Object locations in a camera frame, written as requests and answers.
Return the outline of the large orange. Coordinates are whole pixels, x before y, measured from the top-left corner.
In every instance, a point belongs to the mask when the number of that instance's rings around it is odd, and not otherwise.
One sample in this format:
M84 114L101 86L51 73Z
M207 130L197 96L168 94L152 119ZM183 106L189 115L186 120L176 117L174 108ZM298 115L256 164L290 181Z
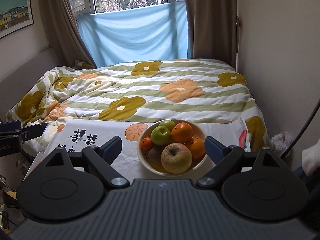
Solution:
M193 129L186 122L180 122L175 125L171 131L171 139L173 142L185 143L193 137Z

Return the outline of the green apple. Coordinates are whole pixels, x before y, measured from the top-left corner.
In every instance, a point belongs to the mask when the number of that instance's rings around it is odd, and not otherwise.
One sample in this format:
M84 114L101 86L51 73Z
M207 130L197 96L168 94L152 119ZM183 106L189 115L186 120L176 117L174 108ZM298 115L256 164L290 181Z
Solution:
M151 132L151 141L158 146L167 144L170 138L171 132L165 126L157 126Z

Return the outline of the small yellow-green apple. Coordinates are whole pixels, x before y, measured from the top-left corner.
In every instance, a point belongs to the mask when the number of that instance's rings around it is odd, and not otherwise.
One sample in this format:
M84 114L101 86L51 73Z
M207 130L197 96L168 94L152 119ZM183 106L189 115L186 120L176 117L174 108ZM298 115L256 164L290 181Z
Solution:
M170 132L175 127L175 123L172 120L163 120L159 123L159 126L166 127Z

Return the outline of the floral striped duvet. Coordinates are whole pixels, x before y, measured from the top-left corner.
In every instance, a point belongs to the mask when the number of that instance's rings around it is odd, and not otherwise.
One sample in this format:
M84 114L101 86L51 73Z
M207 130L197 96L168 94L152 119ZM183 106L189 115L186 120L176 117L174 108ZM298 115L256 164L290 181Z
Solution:
M23 126L47 123L48 132L27 143L43 151L72 119L153 123L181 119L199 124L243 118L252 151L268 142L262 112L246 78L225 62L177 59L88 68L55 67L31 84L6 120Z

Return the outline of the white plastic bag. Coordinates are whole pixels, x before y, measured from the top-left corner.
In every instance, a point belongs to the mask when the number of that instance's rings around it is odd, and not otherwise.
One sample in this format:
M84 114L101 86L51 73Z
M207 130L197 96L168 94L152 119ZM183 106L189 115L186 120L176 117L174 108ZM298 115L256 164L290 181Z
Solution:
M280 132L271 138L271 142L276 152L284 152L292 142L292 138L287 132Z

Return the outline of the white fruit print cloth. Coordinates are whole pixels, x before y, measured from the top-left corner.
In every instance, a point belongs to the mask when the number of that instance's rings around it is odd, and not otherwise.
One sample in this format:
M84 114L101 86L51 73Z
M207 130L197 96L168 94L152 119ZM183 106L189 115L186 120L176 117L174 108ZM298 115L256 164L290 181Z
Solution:
M29 172L57 146L62 146L67 152L80 152L91 145L102 146L114 136L122 140L122 151L112 163L112 167L129 181L138 178L160 179L159 176L145 168L137 156L137 141L141 134L154 123L143 122L116 122L71 120L59 129L47 126L44 139L47 143L38 154L29 168ZM249 132L243 118L227 123L199 124L207 136L212 136L225 146L236 145L249 152Z

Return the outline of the brown right curtain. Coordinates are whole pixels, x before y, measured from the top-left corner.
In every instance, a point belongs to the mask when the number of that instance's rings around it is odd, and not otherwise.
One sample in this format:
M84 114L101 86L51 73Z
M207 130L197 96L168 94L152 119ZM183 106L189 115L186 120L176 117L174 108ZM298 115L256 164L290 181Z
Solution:
M236 67L236 2L185 0L191 58L216 59Z

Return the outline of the yellowish brown apple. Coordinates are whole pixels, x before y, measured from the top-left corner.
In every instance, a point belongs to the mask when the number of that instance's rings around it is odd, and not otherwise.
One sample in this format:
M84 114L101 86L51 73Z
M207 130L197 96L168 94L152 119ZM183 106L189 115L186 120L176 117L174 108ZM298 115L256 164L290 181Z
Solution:
M164 148L161 154L161 164L172 174L182 174L189 169L193 157L187 146L181 143L172 143Z

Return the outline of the cream fruit bowl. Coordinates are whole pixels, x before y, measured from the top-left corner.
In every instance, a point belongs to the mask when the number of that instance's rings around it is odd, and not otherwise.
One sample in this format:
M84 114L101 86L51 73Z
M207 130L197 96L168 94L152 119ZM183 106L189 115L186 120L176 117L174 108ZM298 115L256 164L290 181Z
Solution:
M186 122L188 123L192 129L193 129L193 137L192 138L197 138L200 139L204 142L205 138L207 137L206 133L204 132L204 130L200 127L199 124L194 124L192 122L188 122L188 121L184 121L184 120L178 120L178 119L172 119L172 121L175 124L178 124L180 122ZM153 131L154 128L156 128L157 126L159 126L159 122L156 122L152 125L150 125L139 137L138 141L137 141L137 156L139 158L139 161L141 162L141 164L147 168L149 171L151 171L154 174L157 174L159 176L165 176L165 177L181 177L181 176L186 176L188 174L190 174L191 172L194 172L195 170L197 170L198 168L201 167L201 165L203 165L203 163L205 163L206 159L208 158L208 155L205 153L205 155L198 160L193 160L191 163L191 166L189 167L188 170L186 170L184 173L182 174L172 174L167 172L164 167L161 164L161 154L162 151L164 150L164 148L166 146L168 146L169 144L174 143L172 141L172 139L170 138L170 141L165 144L165 145L155 145L153 146L153 148L151 150L149 150L148 152L143 152L140 149L140 142L143 138L145 137L150 137L151 138L151 132Z

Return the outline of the brown left curtain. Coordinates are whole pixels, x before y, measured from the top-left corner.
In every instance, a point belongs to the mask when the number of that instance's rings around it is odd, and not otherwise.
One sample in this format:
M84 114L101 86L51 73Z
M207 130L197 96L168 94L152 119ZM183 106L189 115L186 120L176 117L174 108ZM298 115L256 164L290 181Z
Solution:
M96 68L76 26L68 0L39 0L43 26L59 62L74 66L75 60L83 61Z

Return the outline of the light blue window cloth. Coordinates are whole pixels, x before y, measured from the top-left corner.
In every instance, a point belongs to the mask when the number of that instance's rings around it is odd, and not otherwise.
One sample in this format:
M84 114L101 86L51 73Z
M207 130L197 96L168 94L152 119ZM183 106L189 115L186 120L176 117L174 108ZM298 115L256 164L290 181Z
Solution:
M184 1L78 16L78 30L95 65L169 61L190 56Z

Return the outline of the framed wall picture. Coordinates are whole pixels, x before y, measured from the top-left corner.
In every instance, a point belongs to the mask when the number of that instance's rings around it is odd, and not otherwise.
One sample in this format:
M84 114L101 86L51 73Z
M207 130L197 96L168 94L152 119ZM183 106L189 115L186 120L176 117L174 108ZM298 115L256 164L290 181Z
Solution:
M31 0L1 0L0 37L34 24Z

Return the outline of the grey headboard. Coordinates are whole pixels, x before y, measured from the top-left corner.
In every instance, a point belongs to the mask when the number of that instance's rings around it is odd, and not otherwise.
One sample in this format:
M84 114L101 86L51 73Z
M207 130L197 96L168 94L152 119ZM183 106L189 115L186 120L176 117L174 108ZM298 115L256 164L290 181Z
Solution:
M40 53L1 81L1 121L47 71L60 65L50 48Z

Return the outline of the brown curtain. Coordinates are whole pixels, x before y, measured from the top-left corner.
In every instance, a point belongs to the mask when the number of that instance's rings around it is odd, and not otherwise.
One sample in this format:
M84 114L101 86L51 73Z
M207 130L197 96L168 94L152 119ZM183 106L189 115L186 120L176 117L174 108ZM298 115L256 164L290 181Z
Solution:
M236 2L185 0L191 58L216 59L236 67Z
M83 61L96 68L76 26L68 0L39 0L43 26L59 62L74 66L75 60Z

